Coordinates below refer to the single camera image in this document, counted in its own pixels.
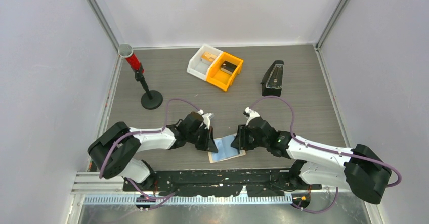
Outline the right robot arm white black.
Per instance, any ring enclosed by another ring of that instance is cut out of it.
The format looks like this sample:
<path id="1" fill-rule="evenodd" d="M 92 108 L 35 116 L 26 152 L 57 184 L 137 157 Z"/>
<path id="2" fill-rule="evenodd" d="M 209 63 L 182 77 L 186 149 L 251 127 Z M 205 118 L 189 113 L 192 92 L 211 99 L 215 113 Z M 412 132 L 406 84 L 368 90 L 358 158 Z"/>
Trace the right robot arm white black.
<path id="1" fill-rule="evenodd" d="M 371 204 L 381 203 L 392 175 L 391 170 L 378 164 L 381 159 L 366 145 L 341 148 L 320 144 L 276 130 L 261 117 L 239 125 L 231 147 L 245 151 L 264 147 L 276 157 L 294 160 L 288 178 L 296 189 L 333 186 L 347 189 Z"/>

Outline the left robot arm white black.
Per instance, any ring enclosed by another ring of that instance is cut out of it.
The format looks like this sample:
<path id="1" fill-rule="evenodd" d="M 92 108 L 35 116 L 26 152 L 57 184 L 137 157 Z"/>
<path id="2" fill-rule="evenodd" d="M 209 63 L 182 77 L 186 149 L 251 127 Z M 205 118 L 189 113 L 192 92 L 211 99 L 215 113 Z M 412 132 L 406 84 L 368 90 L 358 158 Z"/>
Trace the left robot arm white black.
<path id="1" fill-rule="evenodd" d="M 137 129 L 120 121 L 98 137 L 87 149 L 102 178 L 130 178 L 144 191 L 154 187 L 155 177 L 149 164 L 135 154 L 153 149 L 171 150 L 192 143 L 196 149 L 218 152 L 210 121 L 212 113 L 191 112 L 165 129 Z"/>

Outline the beige card holder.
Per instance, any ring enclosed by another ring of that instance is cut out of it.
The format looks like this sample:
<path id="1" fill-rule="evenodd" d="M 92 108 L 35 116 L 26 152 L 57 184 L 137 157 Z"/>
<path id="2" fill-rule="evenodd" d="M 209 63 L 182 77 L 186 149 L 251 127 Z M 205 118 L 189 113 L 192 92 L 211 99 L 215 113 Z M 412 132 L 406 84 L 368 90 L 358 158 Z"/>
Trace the beige card holder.
<path id="1" fill-rule="evenodd" d="M 208 152 L 208 158 L 210 163 L 217 163 L 221 161 L 230 160 L 233 158 L 241 157 L 246 155 L 245 150 L 237 150 L 231 147 L 232 141 L 235 139 L 236 134 L 224 136 L 222 138 L 215 138 L 214 143 L 218 149 L 218 152 Z"/>

